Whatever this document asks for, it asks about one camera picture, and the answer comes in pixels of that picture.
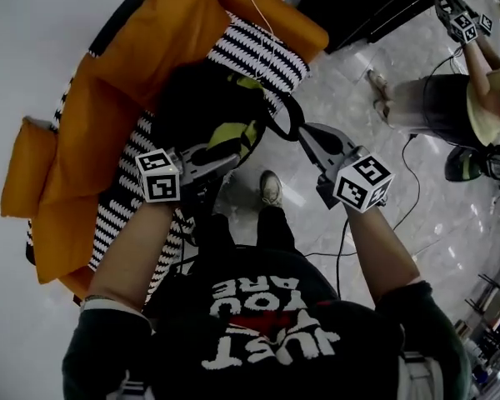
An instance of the marble floor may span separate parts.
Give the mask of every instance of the marble floor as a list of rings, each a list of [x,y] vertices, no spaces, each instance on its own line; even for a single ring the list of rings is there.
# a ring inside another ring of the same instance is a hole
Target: marble floor
[[[23,115],[50,118],[63,86],[99,29],[122,0],[0,0],[0,193],[13,140]],[[467,0],[493,13],[490,0]],[[397,177],[383,209],[395,223],[413,205],[417,186],[401,159],[407,137],[374,113],[367,68],[390,82],[419,78],[450,54],[455,44],[426,12],[370,46],[321,55],[312,76],[296,92],[308,121],[342,129],[356,143],[379,153]],[[447,65],[442,72],[449,72]],[[285,122],[279,114],[278,121]],[[449,146],[418,137],[406,159],[422,184],[420,202],[397,230],[447,315],[469,310],[463,299],[478,288],[478,273],[500,266],[500,202],[491,209],[497,185],[482,178],[464,184],[444,180]],[[328,211],[314,188],[318,170],[298,144],[267,132],[259,149],[222,191],[219,209],[229,215],[240,243],[255,242],[257,183],[264,168],[284,183],[284,207],[304,253],[336,253],[345,213]],[[60,365],[78,318],[78,307],[60,283],[40,286],[24,257],[26,223],[0,218],[0,400],[61,398]],[[353,251],[347,237],[345,253]],[[334,280],[335,259],[311,261]],[[355,256],[341,261],[344,298],[371,305]]]

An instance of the chair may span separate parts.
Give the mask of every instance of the chair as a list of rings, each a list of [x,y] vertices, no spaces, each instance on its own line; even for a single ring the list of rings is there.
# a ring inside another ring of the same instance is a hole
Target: chair
[[[275,35],[305,63],[327,46],[328,35],[295,8],[254,1]],[[155,111],[170,72],[205,58],[223,35],[230,23],[226,11],[267,28],[250,0],[126,0],[80,62],[58,110],[58,132],[23,122],[1,211],[31,219],[27,255],[40,283],[58,278],[77,298],[85,297],[99,198],[112,186],[119,156],[142,113]],[[130,217],[118,211],[121,222]]]

